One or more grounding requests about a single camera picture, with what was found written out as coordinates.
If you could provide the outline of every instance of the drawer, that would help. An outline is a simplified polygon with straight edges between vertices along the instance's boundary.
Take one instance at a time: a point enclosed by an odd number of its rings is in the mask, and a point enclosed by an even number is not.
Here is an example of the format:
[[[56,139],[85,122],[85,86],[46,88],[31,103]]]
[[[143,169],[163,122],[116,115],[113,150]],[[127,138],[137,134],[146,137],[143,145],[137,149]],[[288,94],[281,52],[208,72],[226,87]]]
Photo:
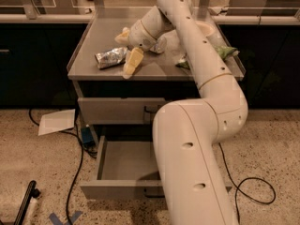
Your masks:
[[[92,200],[164,197],[153,144],[108,141],[103,135],[93,177],[80,186],[85,197]]]
[[[147,124],[167,101],[162,97],[78,99],[86,124]]]

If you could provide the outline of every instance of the terrazzo floor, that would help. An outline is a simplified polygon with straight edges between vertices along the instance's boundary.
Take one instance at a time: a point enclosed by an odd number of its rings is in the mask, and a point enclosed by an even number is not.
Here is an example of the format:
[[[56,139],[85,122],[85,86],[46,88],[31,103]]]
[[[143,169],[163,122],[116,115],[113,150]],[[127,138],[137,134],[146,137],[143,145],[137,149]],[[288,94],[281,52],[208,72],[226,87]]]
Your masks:
[[[32,116],[39,121],[42,114],[51,112],[56,111],[33,110]],[[239,194],[241,224],[300,223],[299,121],[299,110],[250,110],[243,129],[222,144],[235,183],[257,176],[269,182],[277,195],[272,204],[261,205]],[[230,183],[220,149],[216,144],[214,149],[224,180]],[[24,224],[52,225],[53,215],[66,224],[67,195],[80,157],[74,137],[63,133],[38,136],[28,110],[0,110],[1,220],[14,220],[29,182],[36,180],[41,194],[31,200]],[[82,212],[74,224],[171,224],[164,199],[87,200],[79,184],[88,181],[95,168],[95,160],[84,154],[69,202],[71,216]],[[272,200],[272,190],[262,182],[247,181],[241,188],[256,199]],[[234,188],[229,192],[232,205],[234,192]]]

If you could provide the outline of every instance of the power cord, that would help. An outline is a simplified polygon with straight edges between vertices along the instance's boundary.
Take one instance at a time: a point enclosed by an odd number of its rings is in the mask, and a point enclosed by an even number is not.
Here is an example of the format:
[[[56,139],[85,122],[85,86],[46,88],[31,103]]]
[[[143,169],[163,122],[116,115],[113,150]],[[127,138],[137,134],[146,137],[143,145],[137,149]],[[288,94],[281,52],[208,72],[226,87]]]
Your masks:
[[[241,217],[240,217],[240,212],[239,212],[239,209],[238,209],[238,203],[237,203],[237,193],[238,193],[238,192],[241,192],[244,196],[248,197],[249,199],[251,199],[251,200],[254,201],[255,203],[259,203],[259,204],[262,204],[262,205],[269,205],[269,204],[273,203],[274,200],[276,199],[276,192],[275,192],[273,186],[272,186],[270,183],[268,183],[267,181],[265,181],[265,180],[263,180],[263,179],[261,179],[261,178],[259,178],[259,177],[248,177],[248,178],[245,178],[245,179],[243,179],[238,185],[236,185],[236,184],[234,183],[234,181],[233,181],[233,178],[232,178],[232,176],[231,176],[231,173],[229,172],[229,169],[228,169],[228,166],[227,166],[227,162],[226,162],[226,158],[225,158],[225,154],[224,154],[224,151],[223,151],[223,148],[222,148],[221,143],[219,143],[218,146],[219,146],[219,148],[220,148],[220,150],[221,150],[221,152],[222,152],[222,156],[223,156],[223,160],[224,160],[224,164],[225,164],[225,168],[226,168],[227,174],[228,174],[230,180],[232,181],[233,185],[234,185],[235,188],[236,188],[236,191],[235,191],[235,194],[234,194],[235,208],[236,208],[236,213],[237,213],[237,220],[238,220],[238,223],[240,223],[240,218],[241,218]],[[257,181],[261,181],[261,182],[267,184],[267,185],[271,188],[271,190],[272,190],[272,192],[273,192],[273,198],[272,198],[272,200],[267,201],[267,202],[265,202],[265,201],[259,201],[259,200],[257,200],[257,199],[254,199],[253,197],[249,196],[248,194],[246,194],[246,192],[244,192],[240,187],[241,187],[246,181],[248,181],[248,180],[257,180]]]
[[[37,126],[39,126],[39,123],[36,122],[33,117],[32,117],[32,110],[33,109],[30,109],[29,110],[29,118],[30,120]],[[65,133],[65,134],[68,134],[68,135],[71,135],[71,136],[74,136],[76,137],[77,141],[78,141],[78,144],[80,145],[82,151],[81,151],[81,160],[80,160],[80,164],[78,166],[78,169],[75,173],[75,176],[73,178],[73,181],[72,181],[72,184],[70,186],[70,189],[68,191],[68,194],[67,194],[67,202],[66,202],[66,216],[67,216],[67,222],[68,224],[70,225],[73,225],[73,222],[71,221],[70,217],[69,217],[69,212],[68,212],[68,204],[69,204],[69,199],[70,199],[70,196],[71,196],[71,193],[72,193],[72,190],[75,186],[75,183],[76,183],[76,180],[77,180],[77,177],[78,177],[78,174],[83,166],[83,154],[84,154],[84,151],[91,157],[91,158],[96,158],[97,157],[97,152],[95,151],[91,151],[89,148],[85,147],[83,142],[81,141],[80,137],[79,137],[79,131],[78,131],[78,126],[76,124],[76,119],[75,119],[75,123],[74,123],[74,127],[76,129],[76,134],[72,133],[72,132],[68,132],[68,131],[60,131],[61,133]]]

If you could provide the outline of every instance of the white robotic arm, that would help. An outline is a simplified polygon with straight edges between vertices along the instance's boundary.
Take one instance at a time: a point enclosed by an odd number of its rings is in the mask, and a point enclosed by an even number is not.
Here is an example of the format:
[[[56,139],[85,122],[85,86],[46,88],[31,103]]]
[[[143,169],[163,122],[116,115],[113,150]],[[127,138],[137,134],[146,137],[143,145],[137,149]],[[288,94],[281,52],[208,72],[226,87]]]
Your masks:
[[[175,29],[201,95],[168,103],[154,120],[157,165],[172,224],[237,224],[212,144],[242,128],[248,104],[190,8],[189,0],[157,0],[157,7],[127,31],[126,42],[143,53],[162,33]],[[128,60],[138,66],[141,57],[134,53]]]

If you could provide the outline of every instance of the crumpled foil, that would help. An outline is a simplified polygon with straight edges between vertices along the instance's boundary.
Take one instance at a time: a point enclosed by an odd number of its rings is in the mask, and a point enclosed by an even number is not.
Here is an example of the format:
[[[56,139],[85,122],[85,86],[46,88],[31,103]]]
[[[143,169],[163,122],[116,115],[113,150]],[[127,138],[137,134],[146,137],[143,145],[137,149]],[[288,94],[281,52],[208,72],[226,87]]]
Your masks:
[[[99,69],[110,68],[125,62],[128,47],[114,48],[106,52],[95,54]]]

